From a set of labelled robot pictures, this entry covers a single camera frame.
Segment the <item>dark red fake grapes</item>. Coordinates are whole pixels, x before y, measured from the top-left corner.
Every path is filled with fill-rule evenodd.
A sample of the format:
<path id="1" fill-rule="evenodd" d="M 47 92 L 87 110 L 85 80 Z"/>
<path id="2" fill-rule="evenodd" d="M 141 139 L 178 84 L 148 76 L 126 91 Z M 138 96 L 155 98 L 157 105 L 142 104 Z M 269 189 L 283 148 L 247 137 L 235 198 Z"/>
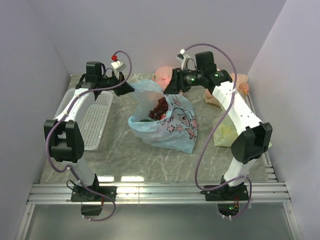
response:
<path id="1" fill-rule="evenodd" d="M 156 107 L 149 111 L 148 116 L 155 121 L 159 121 L 166 116 L 168 109 L 169 105 L 167 100 L 165 97 L 162 97 L 157 101 Z"/>

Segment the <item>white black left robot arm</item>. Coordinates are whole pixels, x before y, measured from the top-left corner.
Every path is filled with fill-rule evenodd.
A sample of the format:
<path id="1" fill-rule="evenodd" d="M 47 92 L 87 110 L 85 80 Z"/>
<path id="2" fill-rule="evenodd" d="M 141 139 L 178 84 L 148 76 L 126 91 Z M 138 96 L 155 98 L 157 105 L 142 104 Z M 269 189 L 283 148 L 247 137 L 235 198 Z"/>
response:
<path id="1" fill-rule="evenodd" d="M 66 108 L 55 119 L 44 123 L 45 152 L 49 164 L 58 173 L 70 171 L 76 179 L 74 192 L 84 195 L 89 201 L 95 201 L 103 194 L 97 175 L 83 157 L 85 143 L 79 124 L 102 92 L 114 91 L 121 96 L 134 91 L 123 74 L 125 68 L 123 61 L 114 59 L 111 76 L 107 76 L 103 63 L 87 62 L 86 72 L 75 86 Z"/>

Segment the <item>blue printed plastic bag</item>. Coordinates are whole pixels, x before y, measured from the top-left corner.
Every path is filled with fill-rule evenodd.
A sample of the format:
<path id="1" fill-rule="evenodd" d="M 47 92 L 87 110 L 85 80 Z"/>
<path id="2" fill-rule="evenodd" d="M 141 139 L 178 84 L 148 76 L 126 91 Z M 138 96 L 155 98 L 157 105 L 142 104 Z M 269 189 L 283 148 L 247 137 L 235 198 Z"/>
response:
<path id="1" fill-rule="evenodd" d="M 138 102 L 138 105 L 127 123 L 134 135 L 153 147 L 191 154 L 198 130 L 192 103 L 182 94 L 165 95 L 163 89 L 149 79 L 132 83 L 131 86 L 135 91 L 129 95 Z M 168 103 L 166 116 L 161 120 L 153 120 L 149 117 L 149 112 L 163 97 Z M 152 122 L 139 122 L 143 119 Z"/>

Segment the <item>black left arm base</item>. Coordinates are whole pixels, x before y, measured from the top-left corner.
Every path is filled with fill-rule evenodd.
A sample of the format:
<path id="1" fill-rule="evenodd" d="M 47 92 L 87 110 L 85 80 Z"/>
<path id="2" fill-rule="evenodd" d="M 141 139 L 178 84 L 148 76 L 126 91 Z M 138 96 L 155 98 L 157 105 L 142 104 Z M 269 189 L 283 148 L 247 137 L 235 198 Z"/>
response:
<path id="1" fill-rule="evenodd" d="M 95 217 L 102 213 L 104 203 L 115 201 L 117 187 L 116 186 L 100 186 L 97 190 L 99 194 L 92 193 L 82 186 L 74 186 L 70 201 L 72 203 L 81 203 L 81 214 L 85 217 Z"/>

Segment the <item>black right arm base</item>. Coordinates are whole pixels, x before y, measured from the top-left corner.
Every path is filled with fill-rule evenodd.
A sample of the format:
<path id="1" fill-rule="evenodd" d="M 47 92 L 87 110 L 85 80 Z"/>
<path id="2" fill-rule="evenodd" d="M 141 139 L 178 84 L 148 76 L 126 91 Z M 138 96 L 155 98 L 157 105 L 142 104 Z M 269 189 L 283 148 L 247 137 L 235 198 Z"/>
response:
<path id="1" fill-rule="evenodd" d="M 249 189 L 244 183 L 237 186 L 228 184 L 215 190 L 201 190 L 206 202 L 220 202 L 217 209 L 222 218 L 232 220 L 251 207 L 252 184 Z"/>

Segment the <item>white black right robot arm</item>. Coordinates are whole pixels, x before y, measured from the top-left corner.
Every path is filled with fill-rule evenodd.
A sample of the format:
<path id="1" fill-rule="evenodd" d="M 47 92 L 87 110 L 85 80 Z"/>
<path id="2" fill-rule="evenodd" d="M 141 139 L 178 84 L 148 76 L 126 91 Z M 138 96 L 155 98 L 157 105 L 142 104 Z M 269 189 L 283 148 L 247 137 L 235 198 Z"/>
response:
<path id="1" fill-rule="evenodd" d="M 202 86 L 212 93 L 224 108 L 235 126 L 237 138 L 231 145 L 232 161 L 222 177 L 220 194 L 226 200 L 233 199 L 247 176 L 253 163 L 269 148 L 273 128 L 262 122 L 248 107 L 236 89 L 236 79 L 226 70 L 218 70 L 211 51 L 195 55 L 196 68 L 188 69 L 191 57 L 182 49 L 177 54 L 181 67 L 172 71 L 170 83 L 164 94 L 187 92 L 193 86 Z"/>

